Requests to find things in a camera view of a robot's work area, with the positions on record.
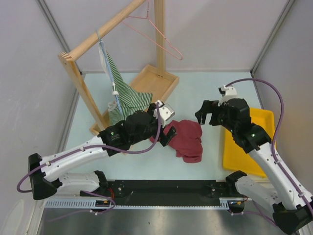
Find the red tank top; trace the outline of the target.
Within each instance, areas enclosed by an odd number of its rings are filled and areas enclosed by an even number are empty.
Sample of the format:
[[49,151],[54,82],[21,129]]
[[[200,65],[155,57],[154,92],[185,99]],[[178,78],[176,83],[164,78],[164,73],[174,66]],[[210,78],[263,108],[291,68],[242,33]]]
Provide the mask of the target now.
[[191,120],[173,120],[165,127],[164,134],[168,134],[172,126],[176,129],[177,134],[171,139],[168,146],[176,151],[176,157],[182,158],[185,163],[199,163],[203,153],[200,125]]

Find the pink wire hanger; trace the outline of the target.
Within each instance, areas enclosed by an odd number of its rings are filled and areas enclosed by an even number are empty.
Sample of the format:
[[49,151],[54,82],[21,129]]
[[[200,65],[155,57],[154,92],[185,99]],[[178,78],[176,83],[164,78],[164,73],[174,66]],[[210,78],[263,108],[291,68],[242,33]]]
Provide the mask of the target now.
[[150,0],[145,0],[147,4],[146,8],[146,14],[145,16],[135,16],[135,15],[128,15],[126,18],[127,19],[137,19],[137,20],[146,20],[149,22],[149,24],[154,28],[155,30],[155,39],[150,38],[143,32],[137,30],[130,24],[126,22],[122,22],[124,25],[129,27],[130,29],[134,30],[135,32],[139,33],[141,36],[145,37],[148,39],[150,42],[156,45],[157,49],[161,49],[162,51],[168,53],[172,57],[176,58],[177,60],[181,61],[183,59],[183,54],[176,48],[174,47],[169,39],[167,38],[165,34],[165,6],[164,3],[161,3],[161,6],[158,5],[158,1],[154,3],[154,21],[152,21],[152,18],[150,16]]

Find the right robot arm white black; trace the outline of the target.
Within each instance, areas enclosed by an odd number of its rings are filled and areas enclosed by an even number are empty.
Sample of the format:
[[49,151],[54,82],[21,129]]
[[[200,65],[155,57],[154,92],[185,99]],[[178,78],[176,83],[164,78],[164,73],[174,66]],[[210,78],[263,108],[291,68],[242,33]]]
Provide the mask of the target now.
[[254,182],[242,171],[230,175],[225,184],[230,196],[248,196],[272,214],[275,224],[291,235],[313,220],[313,195],[306,190],[286,166],[274,147],[271,137],[251,121],[250,108],[241,98],[232,98],[223,104],[205,100],[195,116],[203,125],[207,114],[209,124],[223,126],[235,143],[260,166],[274,190]]

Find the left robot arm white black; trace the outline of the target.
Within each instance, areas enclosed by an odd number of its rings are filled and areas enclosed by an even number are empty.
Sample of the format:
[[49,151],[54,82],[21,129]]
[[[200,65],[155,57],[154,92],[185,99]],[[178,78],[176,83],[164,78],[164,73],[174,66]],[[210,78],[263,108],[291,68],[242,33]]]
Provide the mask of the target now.
[[110,185],[102,171],[89,174],[69,171],[103,157],[132,154],[131,146],[149,138],[167,146],[176,135],[176,129],[171,127],[167,133],[164,129],[174,115],[168,104],[157,101],[150,104],[148,111],[134,112],[76,148],[45,157],[38,153],[30,155],[28,167],[33,199],[43,200],[55,194],[105,195]]

